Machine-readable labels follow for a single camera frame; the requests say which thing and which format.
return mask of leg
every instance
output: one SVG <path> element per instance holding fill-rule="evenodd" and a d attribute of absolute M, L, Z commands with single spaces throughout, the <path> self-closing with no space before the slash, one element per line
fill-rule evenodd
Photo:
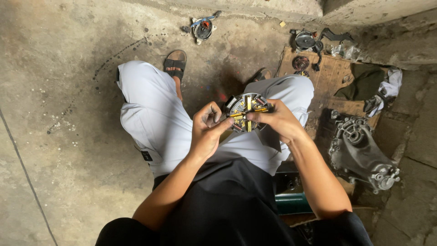
<path fill-rule="evenodd" d="M 280 99 L 293 112 L 302 126 L 308 119 L 307 108 L 314 96 L 314 87 L 310 79 L 300 75 L 289 75 L 252 82 L 244 93 L 255 92 L 265 98 Z M 288 147 L 281 143 L 282 152 L 263 146 L 255 132 L 232 133 L 219 145 L 217 152 L 208 160 L 221 162 L 231 158 L 246 157 L 251 163 L 272 176 L 282 161 L 290 155 Z"/>
<path fill-rule="evenodd" d="M 150 154 L 154 176 L 170 173 L 190 150 L 193 126 L 178 98 L 175 80 L 143 61 L 130 61 L 118 69 L 118 86 L 127 101 L 121 109 L 121 124 Z"/>

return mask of person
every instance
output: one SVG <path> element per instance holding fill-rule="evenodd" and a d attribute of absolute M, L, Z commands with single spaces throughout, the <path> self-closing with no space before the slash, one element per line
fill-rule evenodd
<path fill-rule="evenodd" d="M 318 220 L 313 245 L 372 245 L 349 198 L 303 126 L 313 97 L 300 75 L 271 78 L 260 70 L 245 93 L 274 106 L 248 113 L 280 134 L 282 152 L 263 146 L 256 133 L 220 136 L 234 124 L 210 102 L 190 119 L 180 82 L 187 55 L 172 52 L 164 71 L 143 61 L 118 66 L 126 103 L 121 123 L 142 150 L 155 176 L 152 193 L 132 218 L 101 230 L 96 245 L 308 245 L 278 216 L 272 176 L 292 153 L 306 198 Z"/>

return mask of right hand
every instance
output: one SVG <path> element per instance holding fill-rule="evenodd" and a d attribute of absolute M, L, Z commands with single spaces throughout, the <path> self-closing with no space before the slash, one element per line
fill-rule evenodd
<path fill-rule="evenodd" d="M 248 113 L 246 119 L 269 124 L 279 133 L 279 140 L 289 145 L 297 138 L 308 136 L 298 119 L 279 99 L 267 99 L 274 107 L 273 113 Z"/>
<path fill-rule="evenodd" d="M 235 123 L 232 117 L 219 122 L 221 115 L 222 111 L 215 102 L 208 103 L 194 114 L 191 147 L 188 155 L 199 158 L 201 164 L 217 150 L 220 135 Z"/>

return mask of black shirt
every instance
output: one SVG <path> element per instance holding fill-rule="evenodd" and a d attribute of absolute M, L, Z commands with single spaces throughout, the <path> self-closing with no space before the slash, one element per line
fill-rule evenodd
<path fill-rule="evenodd" d="M 358 218 L 315 221 L 313 245 L 371 246 Z M 237 158 L 204 164 L 159 232 L 131 218 L 103 227 L 102 245 L 308 245 L 278 216 L 270 174 Z"/>

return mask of forearm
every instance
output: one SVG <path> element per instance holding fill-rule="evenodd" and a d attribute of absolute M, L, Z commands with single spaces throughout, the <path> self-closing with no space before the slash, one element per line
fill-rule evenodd
<path fill-rule="evenodd" d="M 299 170 L 305 196 L 317 218 L 333 218 L 352 211 L 346 192 L 308 134 L 300 134 L 288 147 Z"/>
<path fill-rule="evenodd" d="M 202 161 L 195 156 L 187 155 L 141 203 L 132 218 L 149 229 L 158 231 L 187 191 L 202 164 Z"/>

